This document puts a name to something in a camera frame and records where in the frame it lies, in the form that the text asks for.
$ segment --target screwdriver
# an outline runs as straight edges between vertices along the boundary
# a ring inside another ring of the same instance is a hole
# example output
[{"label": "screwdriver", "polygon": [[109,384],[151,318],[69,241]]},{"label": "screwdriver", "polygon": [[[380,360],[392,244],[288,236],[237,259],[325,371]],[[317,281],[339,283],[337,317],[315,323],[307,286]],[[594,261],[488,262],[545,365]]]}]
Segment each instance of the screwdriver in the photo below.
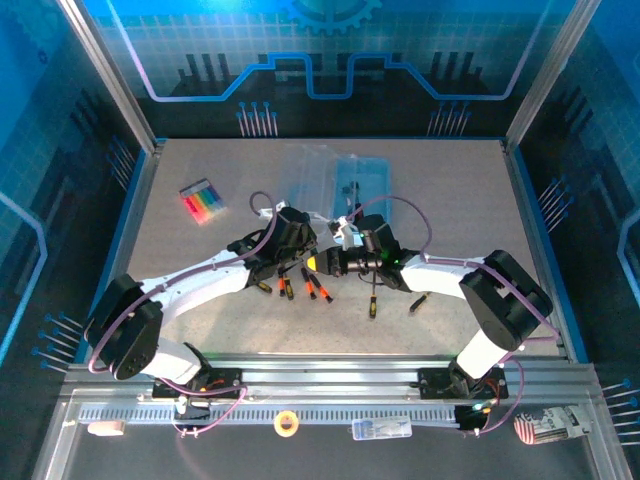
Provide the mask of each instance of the screwdriver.
[{"label": "screwdriver", "polygon": [[284,291],[284,274],[278,272],[278,288],[280,289],[280,296],[284,297],[286,295]]},{"label": "screwdriver", "polygon": [[316,286],[316,288],[320,290],[320,295],[322,295],[322,298],[324,298],[327,301],[327,303],[333,302],[333,298],[331,298],[331,295],[329,295],[329,292],[327,292],[327,289],[322,286],[322,284],[320,283],[320,280],[318,280],[313,273],[309,274],[309,278],[311,279],[313,284]]},{"label": "screwdriver", "polygon": [[273,289],[264,282],[258,283],[256,287],[258,287],[260,290],[268,294],[271,294],[273,292]]},{"label": "screwdriver", "polygon": [[369,318],[371,320],[376,318],[376,313],[378,312],[378,305],[376,303],[376,270],[373,271],[373,282],[371,282],[372,290],[371,290],[371,301],[369,302]]},{"label": "screwdriver", "polygon": [[318,297],[313,291],[313,284],[311,283],[311,279],[309,278],[309,272],[307,272],[307,269],[304,267],[300,268],[300,271],[302,272],[302,278],[304,278],[304,281],[307,284],[307,292],[309,292],[311,300],[315,300]]},{"label": "screwdriver", "polygon": [[293,300],[293,288],[291,287],[291,280],[286,275],[284,276],[284,287],[287,292],[287,298]]},{"label": "screwdriver", "polygon": [[424,293],[418,300],[413,302],[413,304],[409,307],[409,313],[412,313],[412,314],[416,313],[418,308],[422,306],[422,304],[424,303],[424,301],[427,299],[428,296],[429,296],[429,292]]}]

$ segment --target gray table surface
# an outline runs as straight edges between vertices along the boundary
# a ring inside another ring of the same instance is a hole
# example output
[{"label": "gray table surface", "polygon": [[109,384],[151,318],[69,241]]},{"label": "gray table surface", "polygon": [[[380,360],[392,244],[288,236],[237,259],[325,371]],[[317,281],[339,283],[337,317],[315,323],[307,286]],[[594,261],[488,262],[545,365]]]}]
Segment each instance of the gray table surface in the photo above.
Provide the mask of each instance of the gray table surface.
[{"label": "gray table surface", "polygon": [[[280,162],[292,140],[169,140],[159,162],[132,255],[129,273],[157,277],[211,257],[233,240],[263,228],[248,207],[250,194],[274,192]],[[434,230],[429,253],[484,256],[510,252],[535,277],[515,196],[497,141],[306,140],[343,154],[387,158],[392,193],[415,201]],[[208,178],[227,209],[198,226],[178,192]],[[419,248],[425,226],[410,207],[394,203],[391,225],[402,245]],[[415,317],[419,295],[379,288],[378,317],[367,316],[370,287],[357,277],[322,281],[335,297],[311,302],[299,271],[296,300],[257,289],[219,297],[167,324],[163,336],[189,341],[205,352],[457,354],[478,330],[463,300],[433,295]],[[538,329],[534,335],[545,335]],[[539,344],[525,353],[557,354]]]}]

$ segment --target blue plastic container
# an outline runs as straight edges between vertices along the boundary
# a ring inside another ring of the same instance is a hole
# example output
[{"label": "blue plastic container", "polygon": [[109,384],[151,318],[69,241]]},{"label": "blue plastic container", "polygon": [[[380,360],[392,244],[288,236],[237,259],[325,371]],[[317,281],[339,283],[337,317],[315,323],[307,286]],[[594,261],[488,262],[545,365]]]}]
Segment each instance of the blue plastic container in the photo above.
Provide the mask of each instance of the blue plastic container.
[{"label": "blue plastic container", "polygon": [[[334,218],[348,215],[355,204],[365,204],[379,195],[391,193],[391,165],[385,158],[340,156],[336,161]],[[365,208],[364,214],[379,213],[391,222],[391,200],[385,199]]]}]

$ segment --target eraser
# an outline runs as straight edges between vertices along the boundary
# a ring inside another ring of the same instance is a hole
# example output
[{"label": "eraser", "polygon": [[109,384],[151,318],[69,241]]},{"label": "eraser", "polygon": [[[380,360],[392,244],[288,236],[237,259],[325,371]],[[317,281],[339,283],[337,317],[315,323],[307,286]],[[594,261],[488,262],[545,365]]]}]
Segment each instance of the eraser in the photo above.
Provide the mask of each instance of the eraser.
[{"label": "eraser", "polygon": [[122,420],[93,422],[89,424],[87,431],[98,437],[118,437],[124,435],[124,425]]}]

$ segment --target gear logo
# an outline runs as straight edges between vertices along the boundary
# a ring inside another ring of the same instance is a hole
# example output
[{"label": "gear logo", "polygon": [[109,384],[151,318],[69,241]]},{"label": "gear logo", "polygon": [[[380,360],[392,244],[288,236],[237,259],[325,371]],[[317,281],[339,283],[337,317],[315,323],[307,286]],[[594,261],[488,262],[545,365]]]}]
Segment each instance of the gear logo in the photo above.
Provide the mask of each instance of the gear logo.
[{"label": "gear logo", "polygon": [[363,20],[371,20],[380,0],[281,0],[282,7],[296,20],[300,28],[309,27],[314,34],[346,33],[349,27],[359,28]]},{"label": "gear logo", "polygon": [[55,0],[0,0],[2,10],[13,16],[40,49],[55,39],[63,22]]}]

